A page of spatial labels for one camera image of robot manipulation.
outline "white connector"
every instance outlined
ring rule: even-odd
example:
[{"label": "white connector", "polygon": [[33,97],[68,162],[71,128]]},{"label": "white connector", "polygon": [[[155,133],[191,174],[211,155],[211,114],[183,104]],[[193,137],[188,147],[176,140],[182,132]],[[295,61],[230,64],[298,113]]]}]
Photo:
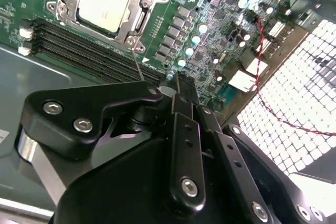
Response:
[{"label": "white connector", "polygon": [[18,47],[17,51],[23,56],[28,56],[31,53],[31,49],[27,47]]},{"label": "white connector", "polygon": [[33,30],[28,28],[20,28],[19,35],[26,40],[31,40],[33,38]]},{"label": "white connector", "polygon": [[232,79],[229,81],[229,84],[233,87],[236,87],[243,92],[249,92],[255,90],[256,79],[249,76],[248,74],[238,70]]}]

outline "black chip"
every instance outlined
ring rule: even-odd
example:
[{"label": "black chip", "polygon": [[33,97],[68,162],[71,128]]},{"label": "black chip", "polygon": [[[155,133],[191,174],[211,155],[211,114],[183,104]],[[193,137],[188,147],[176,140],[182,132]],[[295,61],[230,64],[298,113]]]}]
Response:
[{"label": "black chip", "polygon": [[215,18],[223,19],[225,17],[225,13],[222,10],[217,10],[215,13]]},{"label": "black chip", "polygon": [[216,89],[216,88],[215,88],[214,86],[211,86],[211,85],[209,85],[208,88],[207,88],[207,90],[208,90],[209,92],[214,92],[215,89]]},{"label": "black chip", "polygon": [[221,45],[222,47],[225,47],[226,44],[227,44],[227,41],[224,40],[224,39],[222,39],[222,41],[220,42],[220,45]]},{"label": "black chip", "polygon": [[228,5],[233,5],[235,3],[235,0],[226,0],[225,1]]},{"label": "black chip", "polygon": [[201,81],[201,82],[206,81],[206,76],[200,76],[200,78],[198,80]]},{"label": "black chip", "polygon": [[203,59],[203,54],[201,54],[200,52],[197,52],[194,56],[194,59],[197,61],[200,61]]}]

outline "black bracket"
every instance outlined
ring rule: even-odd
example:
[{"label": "black bracket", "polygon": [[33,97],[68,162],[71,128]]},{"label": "black bracket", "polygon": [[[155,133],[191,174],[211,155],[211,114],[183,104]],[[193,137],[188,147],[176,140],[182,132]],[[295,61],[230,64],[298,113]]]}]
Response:
[{"label": "black bracket", "polygon": [[160,91],[148,82],[38,91],[26,98],[21,124],[36,142],[79,160],[93,151],[103,134],[104,119],[139,105],[155,105],[161,99]]}]

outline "expansion slot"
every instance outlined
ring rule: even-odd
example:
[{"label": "expansion slot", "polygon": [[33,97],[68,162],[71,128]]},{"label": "expansion slot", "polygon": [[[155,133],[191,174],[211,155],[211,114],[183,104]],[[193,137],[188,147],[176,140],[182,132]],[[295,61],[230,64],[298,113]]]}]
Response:
[{"label": "expansion slot", "polygon": [[[24,24],[26,29],[33,30],[32,39],[24,43],[24,48],[31,54],[45,54],[108,83],[140,80],[134,61],[117,52],[42,19],[25,21]],[[162,74],[146,66],[141,66],[141,69],[146,81],[157,86],[160,84]]]}]

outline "microchip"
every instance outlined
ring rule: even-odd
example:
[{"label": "microchip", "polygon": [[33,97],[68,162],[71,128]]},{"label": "microchip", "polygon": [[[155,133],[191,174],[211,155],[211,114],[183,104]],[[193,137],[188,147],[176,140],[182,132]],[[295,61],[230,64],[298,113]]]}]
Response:
[{"label": "microchip", "polygon": [[227,44],[227,41],[224,40],[224,39],[222,39],[222,41],[220,42],[220,45],[221,45],[222,47],[225,47],[226,44]]},{"label": "microchip", "polygon": [[173,24],[175,27],[178,27],[179,29],[181,29],[184,25],[184,20],[178,17],[174,17]]},{"label": "microchip", "polygon": [[168,55],[169,51],[170,51],[170,48],[164,45],[161,45],[159,48],[159,52],[162,53],[163,55]]},{"label": "microchip", "polygon": [[176,28],[174,28],[174,27],[169,27],[168,28],[168,33],[171,35],[171,36],[173,36],[174,38],[176,38],[178,35],[179,35],[179,30],[177,30]]},{"label": "microchip", "polygon": [[233,5],[235,3],[235,0],[226,0],[225,1],[228,5]]},{"label": "microchip", "polygon": [[177,13],[179,15],[181,15],[182,17],[185,17],[187,18],[189,16],[189,13],[190,13],[190,10],[188,10],[187,8],[183,7],[183,6],[180,6],[178,9],[177,9]]},{"label": "microchip", "polygon": [[164,62],[166,60],[166,57],[160,53],[157,53],[155,55],[155,59],[158,60],[159,62]]},{"label": "microchip", "polygon": [[194,59],[197,61],[201,61],[203,59],[203,54],[201,54],[200,52],[197,52],[194,56]]},{"label": "microchip", "polygon": [[200,82],[206,81],[206,76],[200,76],[200,78],[198,79]]},{"label": "microchip", "polygon": [[163,41],[162,41],[162,43],[164,43],[165,45],[167,45],[167,46],[169,46],[169,47],[172,47],[173,44],[174,44],[174,41],[175,41],[175,39],[172,39],[172,38],[169,37],[169,36],[164,36],[164,37],[163,37]]},{"label": "microchip", "polygon": [[215,13],[215,18],[223,19],[225,17],[225,13],[222,10],[217,10]]},{"label": "microchip", "polygon": [[215,89],[216,89],[216,88],[215,88],[214,86],[212,86],[212,85],[209,85],[208,88],[207,88],[207,90],[208,90],[209,92],[214,92]]},{"label": "microchip", "polygon": [[190,28],[191,27],[191,23],[190,22],[184,23],[184,27]]}]

